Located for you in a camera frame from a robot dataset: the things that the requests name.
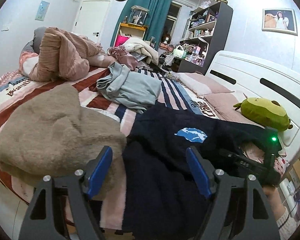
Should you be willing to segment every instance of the headboard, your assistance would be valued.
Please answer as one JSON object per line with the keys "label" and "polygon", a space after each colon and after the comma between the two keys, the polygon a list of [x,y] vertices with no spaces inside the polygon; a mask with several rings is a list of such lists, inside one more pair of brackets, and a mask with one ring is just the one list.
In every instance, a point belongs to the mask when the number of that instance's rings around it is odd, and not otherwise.
{"label": "headboard", "polygon": [[206,76],[248,97],[277,101],[287,111],[293,128],[280,133],[288,161],[300,150],[300,74],[262,58],[219,51]]}

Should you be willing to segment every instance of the brown sweater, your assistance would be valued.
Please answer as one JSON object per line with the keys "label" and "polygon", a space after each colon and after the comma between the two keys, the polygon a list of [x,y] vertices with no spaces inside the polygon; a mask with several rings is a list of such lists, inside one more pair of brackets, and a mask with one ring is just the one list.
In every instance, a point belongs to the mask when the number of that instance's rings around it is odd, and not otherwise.
{"label": "brown sweater", "polygon": [[[36,186],[44,175],[63,176],[84,169],[105,145],[112,148],[116,162],[125,144],[118,122],[81,107],[77,90],[64,84],[12,113],[0,133],[0,169]],[[120,176],[113,167],[100,198]]]}

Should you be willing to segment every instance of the patterned bedspread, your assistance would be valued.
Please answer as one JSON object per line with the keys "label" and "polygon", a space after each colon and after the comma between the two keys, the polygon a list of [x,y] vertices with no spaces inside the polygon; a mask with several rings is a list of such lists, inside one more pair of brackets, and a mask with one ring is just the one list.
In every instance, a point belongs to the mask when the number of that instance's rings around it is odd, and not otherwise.
{"label": "patterned bedspread", "polygon": [[[97,92],[89,90],[89,87],[99,79],[103,74],[103,71],[105,71],[104,68],[90,67],[89,74],[85,78],[68,83],[77,89],[82,106],[99,108],[115,114],[120,119],[121,132],[128,136],[137,113],[127,109],[123,105],[110,102]],[[165,103],[167,107],[173,109],[189,109],[196,114],[217,118],[216,114],[203,99],[198,98],[191,90],[181,83],[166,79],[160,74],[145,70],[138,70],[138,72],[162,80],[162,91],[159,95],[158,102]],[[11,113],[18,106],[64,82],[65,81],[62,80],[43,83],[34,82],[29,78],[18,74],[10,75],[6,80],[0,80],[0,132]],[[100,221],[100,226],[103,228],[120,229],[120,222],[116,219],[123,215],[125,204],[126,181],[123,161],[120,168],[123,174],[122,181],[118,181],[119,186],[114,189],[115,192],[110,192],[103,201]],[[25,202],[29,203],[31,201],[33,187],[1,170],[0,182]],[[67,209],[67,219],[71,221],[72,218],[71,213],[69,212],[69,206],[67,206]]]}

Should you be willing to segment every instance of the white wall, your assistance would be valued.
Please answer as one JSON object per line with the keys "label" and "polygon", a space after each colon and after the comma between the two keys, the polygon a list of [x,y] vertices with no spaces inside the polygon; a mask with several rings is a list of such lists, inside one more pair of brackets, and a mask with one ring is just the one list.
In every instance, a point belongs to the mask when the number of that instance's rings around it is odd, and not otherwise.
{"label": "white wall", "polygon": [[[33,38],[40,26],[58,27],[71,31],[80,2],[44,0],[50,3],[45,20],[35,21],[41,0],[7,0],[0,9],[0,76],[19,68],[22,48]],[[2,26],[10,25],[2,32]]]}
{"label": "white wall", "polygon": [[[228,0],[233,8],[225,50],[261,57],[300,73],[300,10],[292,0]],[[263,32],[262,10],[295,10],[298,36]]]}
{"label": "white wall", "polygon": [[[111,0],[110,6],[109,6],[109,13],[106,17],[105,21],[105,28],[103,29],[102,33],[100,34],[100,40],[99,42],[103,46],[103,48],[106,50],[109,48],[112,35],[115,31],[115,26],[117,24],[118,18],[122,12],[122,9],[124,8],[126,4],[126,1],[118,2],[116,0]],[[183,30],[186,25],[186,21],[189,18],[189,12],[190,8],[183,5],[181,7],[181,11],[179,13],[179,18],[176,23],[176,27],[172,36],[172,41],[175,43],[178,43],[181,40],[181,36],[183,33]]]}

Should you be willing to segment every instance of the brown handbag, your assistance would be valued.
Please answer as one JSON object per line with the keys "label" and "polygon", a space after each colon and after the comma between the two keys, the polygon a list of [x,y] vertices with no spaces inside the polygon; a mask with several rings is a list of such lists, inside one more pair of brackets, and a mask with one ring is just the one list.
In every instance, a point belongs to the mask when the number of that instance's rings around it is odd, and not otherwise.
{"label": "brown handbag", "polygon": [[131,71],[134,71],[138,66],[138,61],[125,49],[124,46],[109,48],[107,54],[115,57],[120,64],[126,65]]}

